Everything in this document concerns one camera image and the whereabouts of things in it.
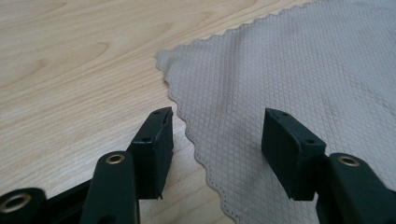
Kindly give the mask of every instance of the diamond pattern texture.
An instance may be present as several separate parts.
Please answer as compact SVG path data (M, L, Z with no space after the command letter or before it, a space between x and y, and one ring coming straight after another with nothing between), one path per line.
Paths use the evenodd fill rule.
M396 189L396 1L328 0L160 51L195 158L237 223L318 223L261 153L264 108L291 113Z

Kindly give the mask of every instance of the wooden table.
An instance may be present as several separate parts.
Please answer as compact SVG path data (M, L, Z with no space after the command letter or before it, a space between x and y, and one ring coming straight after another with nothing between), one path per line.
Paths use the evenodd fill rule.
M125 150L167 97L155 53L309 0L11 1L0 3L0 195L52 197ZM142 223L233 223L174 117L175 156L162 201Z

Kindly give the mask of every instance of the round hole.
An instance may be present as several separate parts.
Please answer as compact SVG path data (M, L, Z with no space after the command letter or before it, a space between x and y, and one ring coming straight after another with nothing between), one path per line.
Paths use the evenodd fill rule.
M27 193L20 193L9 197L5 202L0 204L0 212L10 213L23 208L26 204L30 202L32 196Z
M312 139L306 139L305 142L306 142L307 144L314 144L314 143L315 143L315 141L312 140Z
M357 160L355 160L351 157L347 157L347 156L338 157L338 160L341 163L348 165L348 166L360 166L361 165Z
M114 224L117 219L114 216L105 216L99 219L98 224Z
M142 138L143 142L151 142L151 138Z
M125 159L125 157L121 154L115 154L115 155L111 155L109 157L107 157L106 162L108 164L117 164L121 161L123 161L123 159Z

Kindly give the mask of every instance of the gray microfiber cloth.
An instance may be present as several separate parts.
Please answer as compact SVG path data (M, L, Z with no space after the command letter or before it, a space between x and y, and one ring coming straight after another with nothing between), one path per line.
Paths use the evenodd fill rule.
M262 155L265 107L396 189L396 1L317 1L157 59L207 183L237 223L318 223L315 203L289 200Z

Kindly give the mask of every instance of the light wood surface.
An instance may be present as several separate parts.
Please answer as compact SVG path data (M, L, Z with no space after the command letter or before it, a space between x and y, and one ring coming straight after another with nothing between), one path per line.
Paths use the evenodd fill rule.
M176 112L156 51L307 1L1 1L0 195L70 189L125 150L149 112ZM233 223L184 130L175 116L164 199L141 201L142 223Z

